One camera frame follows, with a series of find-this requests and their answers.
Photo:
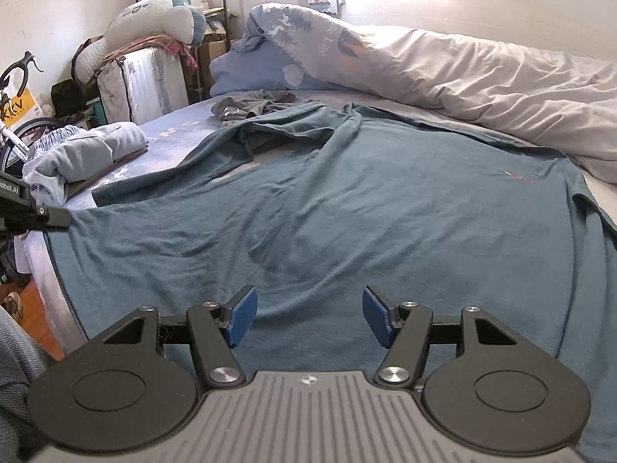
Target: person's leg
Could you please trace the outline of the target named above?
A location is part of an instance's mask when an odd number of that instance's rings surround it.
[[[55,360],[0,308],[0,461],[22,462],[40,448],[30,424],[30,385]]]

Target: blue gripper pad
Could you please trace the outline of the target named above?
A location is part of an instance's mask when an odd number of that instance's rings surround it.
[[[382,306],[368,288],[364,289],[362,293],[362,313],[379,344],[383,348],[390,348],[396,333],[390,325],[388,309]]]
[[[223,336],[229,348],[240,344],[257,315],[257,290],[253,287],[231,310],[231,318]]]

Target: white stuffed animal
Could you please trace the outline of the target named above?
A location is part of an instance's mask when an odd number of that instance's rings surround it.
[[[103,38],[88,45],[75,60],[75,75],[86,85],[103,66],[103,57],[127,43],[158,33],[196,47],[206,33],[206,18],[190,0],[141,0],[109,24]]]

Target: bed sheet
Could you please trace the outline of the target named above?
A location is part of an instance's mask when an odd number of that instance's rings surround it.
[[[298,91],[296,94],[304,99],[322,101],[324,104],[337,110],[349,102],[356,102],[428,121],[448,122],[453,128],[457,126],[459,128],[473,127],[478,131],[491,132],[488,129],[452,120],[438,112],[406,106],[361,92]],[[180,163],[206,135],[220,128],[220,123],[211,113],[212,104],[219,98],[215,97],[211,100],[183,108],[143,125],[142,129],[150,138],[148,153],[103,177],[90,189],[127,177],[174,167]],[[242,172],[245,169],[259,165],[260,162],[276,158],[277,155],[282,154],[284,151],[285,148],[283,147],[259,155],[255,158],[254,162],[242,166],[234,173]],[[617,220],[617,189],[615,186],[601,182],[586,172],[584,174],[588,186],[600,207],[609,214],[613,221]],[[72,198],[67,203],[67,207],[73,209],[89,208],[95,207],[95,204],[90,191],[87,190]],[[30,271],[39,289],[50,330],[61,348],[65,352],[71,352],[84,343],[85,337],[75,323],[69,306],[64,299],[40,232],[31,232],[27,236],[24,241],[24,254],[27,263],[32,267]]]

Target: silver bolt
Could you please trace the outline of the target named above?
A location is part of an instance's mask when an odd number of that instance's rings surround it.
[[[409,379],[409,371],[402,367],[391,365],[380,370],[379,377],[386,383],[403,383]]]
[[[240,371],[233,367],[217,367],[210,371],[210,379],[217,383],[233,383],[240,379]]]

